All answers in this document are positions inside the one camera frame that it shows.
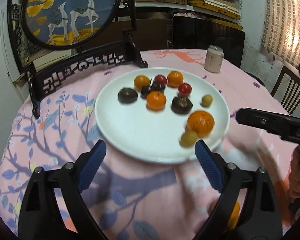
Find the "person's right hand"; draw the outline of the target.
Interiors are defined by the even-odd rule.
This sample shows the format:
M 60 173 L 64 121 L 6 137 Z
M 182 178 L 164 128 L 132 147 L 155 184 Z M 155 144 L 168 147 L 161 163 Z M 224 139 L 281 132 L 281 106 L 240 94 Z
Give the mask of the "person's right hand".
M 300 154 L 298 148 L 293 152 L 290 162 L 289 195 L 293 199 L 300 198 Z

